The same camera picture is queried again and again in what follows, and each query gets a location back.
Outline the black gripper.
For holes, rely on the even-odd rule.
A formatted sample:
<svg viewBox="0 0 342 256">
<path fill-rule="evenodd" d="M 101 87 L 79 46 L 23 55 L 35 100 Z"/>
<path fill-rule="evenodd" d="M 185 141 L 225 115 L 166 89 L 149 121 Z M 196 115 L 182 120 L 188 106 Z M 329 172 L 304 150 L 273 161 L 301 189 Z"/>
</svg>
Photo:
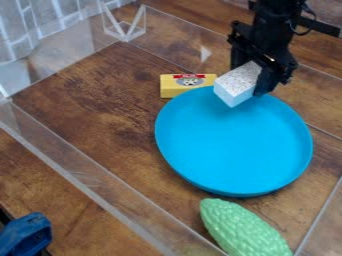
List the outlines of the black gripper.
<svg viewBox="0 0 342 256">
<path fill-rule="evenodd" d="M 274 91 L 280 83 L 287 85 L 299 68 L 289 45 L 300 19 L 299 6 L 257 6 L 252 24 L 238 20 L 232 23 L 228 42 L 232 44 L 232 69 L 250 61 L 264 68 L 257 78 L 254 96 Z"/>
</svg>

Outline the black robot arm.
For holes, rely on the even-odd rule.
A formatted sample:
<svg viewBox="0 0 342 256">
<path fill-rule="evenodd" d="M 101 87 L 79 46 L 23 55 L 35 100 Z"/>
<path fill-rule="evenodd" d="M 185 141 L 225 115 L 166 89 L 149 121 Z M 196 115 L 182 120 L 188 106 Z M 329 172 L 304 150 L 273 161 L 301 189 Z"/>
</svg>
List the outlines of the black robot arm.
<svg viewBox="0 0 342 256">
<path fill-rule="evenodd" d="M 253 24 L 234 21 L 228 37 L 232 44 L 232 69 L 253 61 L 261 68 L 254 96 L 270 93 L 280 83 L 288 84 L 299 62 L 289 45 L 307 0 L 257 0 Z"/>
</svg>

